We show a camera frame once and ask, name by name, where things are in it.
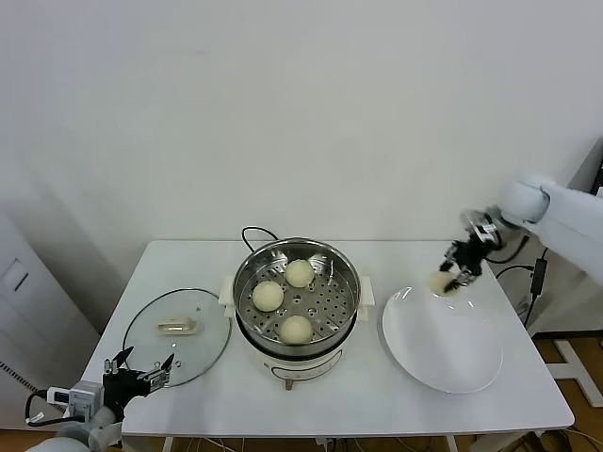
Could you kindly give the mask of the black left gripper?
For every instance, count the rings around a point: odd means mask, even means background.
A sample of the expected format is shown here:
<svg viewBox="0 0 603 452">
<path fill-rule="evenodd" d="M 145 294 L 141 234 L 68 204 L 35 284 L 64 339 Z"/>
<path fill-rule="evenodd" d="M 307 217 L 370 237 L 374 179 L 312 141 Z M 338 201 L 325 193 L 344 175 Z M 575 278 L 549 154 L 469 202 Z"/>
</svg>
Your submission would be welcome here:
<svg viewBox="0 0 603 452">
<path fill-rule="evenodd" d="M 158 390 L 170 381 L 174 354 L 171 354 L 158 368 L 143 372 L 122 369 L 133 351 L 128 347 L 118 352 L 112 359 L 104 361 L 104 406 L 109 408 L 116 420 L 124 418 L 129 402 L 138 396 L 146 397 L 151 390 Z"/>
</svg>

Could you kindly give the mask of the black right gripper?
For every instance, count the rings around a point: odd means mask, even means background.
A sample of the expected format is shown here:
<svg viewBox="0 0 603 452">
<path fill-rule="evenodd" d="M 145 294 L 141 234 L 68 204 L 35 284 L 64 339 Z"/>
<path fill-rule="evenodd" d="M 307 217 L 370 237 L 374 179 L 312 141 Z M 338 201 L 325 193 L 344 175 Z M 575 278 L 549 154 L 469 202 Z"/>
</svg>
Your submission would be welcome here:
<svg viewBox="0 0 603 452">
<path fill-rule="evenodd" d="M 482 261 L 493 249 L 490 242 L 482 242 L 476 237 L 470 237 L 467 241 L 455 240 L 452 245 L 455 251 L 445 253 L 439 270 L 448 272 L 457 265 L 461 272 L 453 275 L 445 285 L 446 292 L 453 292 L 473 283 L 476 276 L 482 274 Z"/>
</svg>

